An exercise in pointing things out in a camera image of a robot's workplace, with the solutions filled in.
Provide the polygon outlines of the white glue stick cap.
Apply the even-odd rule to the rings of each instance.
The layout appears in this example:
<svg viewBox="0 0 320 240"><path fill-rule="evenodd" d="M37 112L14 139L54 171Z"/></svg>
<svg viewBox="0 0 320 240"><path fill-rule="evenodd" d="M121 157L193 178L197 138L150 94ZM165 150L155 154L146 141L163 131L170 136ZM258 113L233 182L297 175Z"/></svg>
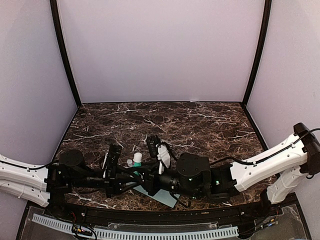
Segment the white glue stick cap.
<svg viewBox="0 0 320 240"><path fill-rule="evenodd" d="M132 166L133 166L133 161L131 160L131 159L128 159L127 160L127 166L129 167L129 168L131 168Z"/></svg>

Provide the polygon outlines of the green white glue stick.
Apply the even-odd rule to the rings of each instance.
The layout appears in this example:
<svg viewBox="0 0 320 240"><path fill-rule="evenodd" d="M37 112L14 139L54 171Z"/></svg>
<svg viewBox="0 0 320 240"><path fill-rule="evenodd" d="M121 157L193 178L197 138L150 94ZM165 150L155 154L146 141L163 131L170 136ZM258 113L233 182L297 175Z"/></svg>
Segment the green white glue stick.
<svg viewBox="0 0 320 240"><path fill-rule="evenodd" d="M139 168L142 166L142 154L140 152L136 152L133 156L133 168Z"/></svg>

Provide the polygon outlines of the teal green envelope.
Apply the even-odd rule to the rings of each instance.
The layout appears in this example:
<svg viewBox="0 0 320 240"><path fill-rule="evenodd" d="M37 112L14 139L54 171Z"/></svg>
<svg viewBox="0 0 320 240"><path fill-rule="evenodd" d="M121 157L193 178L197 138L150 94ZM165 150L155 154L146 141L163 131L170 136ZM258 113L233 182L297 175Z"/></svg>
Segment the teal green envelope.
<svg viewBox="0 0 320 240"><path fill-rule="evenodd" d="M139 193L146 195L147 197L150 197L157 202L160 202L170 208L174 208L176 203L178 202L176 199L174 199L170 193L166 190L159 190L154 196L151 196L148 194L146 190L142 188L142 186L136 186L133 188L134 190L138 191Z"/></svg>

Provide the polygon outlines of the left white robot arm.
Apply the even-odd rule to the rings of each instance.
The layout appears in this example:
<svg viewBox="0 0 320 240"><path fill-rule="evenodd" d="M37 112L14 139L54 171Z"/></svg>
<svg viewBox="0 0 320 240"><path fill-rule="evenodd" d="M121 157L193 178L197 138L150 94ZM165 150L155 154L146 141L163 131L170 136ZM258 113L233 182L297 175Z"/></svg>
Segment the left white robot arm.
<svg viewBox="0 0 320 240"><path fill-rule="evenodd" d="M111 196L121 194L142 184L143 180L132 170L116 164L119 153L109 154L107 163L101 169L86 165L79 150L63 153L58 161L45 165L24 163L0 157L0 190L46 207L60 218L67 218L70 206L54 195L69 193L73 188L105 189Z"/></svg>

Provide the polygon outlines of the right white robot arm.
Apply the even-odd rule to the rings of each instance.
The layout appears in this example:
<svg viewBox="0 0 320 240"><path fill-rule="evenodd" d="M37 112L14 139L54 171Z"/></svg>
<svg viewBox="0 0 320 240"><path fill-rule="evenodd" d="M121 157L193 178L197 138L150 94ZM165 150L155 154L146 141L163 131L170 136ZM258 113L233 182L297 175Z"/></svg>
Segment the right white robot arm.
<svg viewBox="0 0 320 240"><path fill-rule="evenodd" d="M158 145L155 149L159 167L154 173L142 174L145 186L135 190L160 201L161 192L213 202L225 202L251 186L279 174L279 178L261 193L262 201L255 205L255 213L266 217L275 204L284 201L307 176L320 172L320 143L303 123L294 125L294 132L280 144L246 160L225 157L210 162L207 157L183 153L174 170L169 169L169 152Z"/></svg>

